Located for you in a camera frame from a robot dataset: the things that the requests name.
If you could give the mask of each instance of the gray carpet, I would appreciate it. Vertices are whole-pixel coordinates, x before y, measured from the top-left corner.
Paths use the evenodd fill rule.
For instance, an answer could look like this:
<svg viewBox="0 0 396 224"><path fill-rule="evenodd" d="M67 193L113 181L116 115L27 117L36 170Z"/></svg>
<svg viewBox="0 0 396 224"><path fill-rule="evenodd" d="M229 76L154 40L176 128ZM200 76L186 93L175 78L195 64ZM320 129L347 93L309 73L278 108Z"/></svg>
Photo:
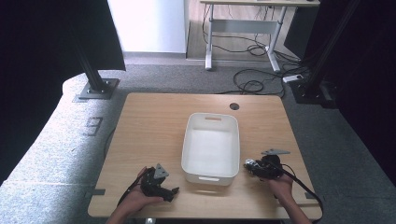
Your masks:
<svg viewBox="0 0 396 224"><path fill-rule="evenodd" d="M101 71L102 77L120 79L107 101L79 100L76 96L87 78L69 79L46 127L0 188L0 222L105 223L104 218L90 217L87 209L127 94L237 91L233 75L242 69L218 66L207 72L197 65L128 65L127 72ZM246 73L237 81L251 79L266 79L263 93L282 90L279 78L270 75ZM284 87L282 101L291 127L324 201L320 223L394 223L396 189L339 111L297 105L290 88ZM101 120L100 125L92 127L93 120Z"/></svg>

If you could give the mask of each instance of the white box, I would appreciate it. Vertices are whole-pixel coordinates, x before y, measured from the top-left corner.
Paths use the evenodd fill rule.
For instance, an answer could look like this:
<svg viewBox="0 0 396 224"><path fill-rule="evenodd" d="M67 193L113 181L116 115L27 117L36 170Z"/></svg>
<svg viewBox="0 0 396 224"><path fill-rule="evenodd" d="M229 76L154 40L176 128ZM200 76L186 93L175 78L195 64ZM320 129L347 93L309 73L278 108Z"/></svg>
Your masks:
<svg viewBox="0 0 396 224"><path fill-rule="evenodd" d="M181 167L192 183L227 186L239 172L240 146L236 118L194 113L184 137Z"/></svg>

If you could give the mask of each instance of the wooden table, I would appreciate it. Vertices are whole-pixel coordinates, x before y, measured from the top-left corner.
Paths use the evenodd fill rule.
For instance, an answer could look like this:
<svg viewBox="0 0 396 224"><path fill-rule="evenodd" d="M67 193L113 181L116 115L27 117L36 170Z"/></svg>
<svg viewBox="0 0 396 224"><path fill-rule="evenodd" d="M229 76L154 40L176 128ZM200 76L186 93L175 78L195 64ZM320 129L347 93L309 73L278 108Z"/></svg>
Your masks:
<svg viewBox="0 0 396 224"><path fill-rule="evenodd" d="M238 104L232 110L230 104ZM240 169L230 186L192 184L181 168L181 153L189 116L195 112L234 116L239 125ZM281 161L312 189L309 175L291 130L282 102L277 96L131 93L122 109L106 161L89 206L93 217L109 217L122 193L142 167L160 163L170 174L163 188L180 187L176 198L145 207L136 217L180 218L288 218L265 183L243 167L245 159L260 159L270 148L288 150ZM310 218L320 217L315 200L293 186L297 203Z"/></svg>
<svg viewBox="0 0 396 224"><path fill-rule="evenodd" d="M288 7L318 7L319 0L201 0L203 4L210 5L209 30L207 32L207 45L205 56L205 69L212 69L212 33L245 33L245 34L268 34L271 35L271 43L265 49L268 59L273 66L274 72L280 72L274 54L274 47L282 27ZM282 7L277 21L240 21L218 20L213 17L215 5L238 5L238 6L265 6Z"/></svg>

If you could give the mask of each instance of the human arm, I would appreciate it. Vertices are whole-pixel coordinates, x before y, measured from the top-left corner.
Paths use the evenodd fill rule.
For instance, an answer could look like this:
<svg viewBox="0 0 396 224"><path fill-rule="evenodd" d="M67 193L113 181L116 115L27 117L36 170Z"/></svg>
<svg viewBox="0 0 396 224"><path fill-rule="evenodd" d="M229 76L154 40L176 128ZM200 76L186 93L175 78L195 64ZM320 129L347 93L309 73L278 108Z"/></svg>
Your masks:
<svg viewBox="0 0 396 224"><path fill-rule="evenodd" d="M311 223L291 194L293 180L289 176L282 175L276 179L265 179L265 182L268 183L270 190L285 208L293 224Z"/></svg>
<svg viewBox="0 0 396 224"><path fill-rule="evenodd" d="M137 176L141 176L147 167L144 167ZM124 223L128 216L135 214L148 204L163 202L162 197L147 197L140 188L140 181L113 211L106 224Z"/></svg>

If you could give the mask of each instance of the black curtain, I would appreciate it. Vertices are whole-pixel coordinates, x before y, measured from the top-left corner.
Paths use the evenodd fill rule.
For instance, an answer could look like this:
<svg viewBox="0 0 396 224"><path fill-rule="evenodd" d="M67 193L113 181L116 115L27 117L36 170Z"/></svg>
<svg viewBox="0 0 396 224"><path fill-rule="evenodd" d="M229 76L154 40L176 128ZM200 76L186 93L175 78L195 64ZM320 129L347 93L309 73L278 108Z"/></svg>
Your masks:
<svg viewBox="0 0 396 224"><path fill-rule="evenodd" d="M74 30L97 70L125 70L107 0L0 3L0 183L33 144L62 97L63 83L84 73Z"/></svg>
<svg viewBox="0 0 396 224"><path fill-rule="evenodd" d="M340 112L396 185L396 2L322 2L326 4L320 6L305 61L336 87ZM337 21L334 14L343 18L350 13L346 8L351 2L359 4L318 67L327 40L340 24L329 21Z"/></svg>

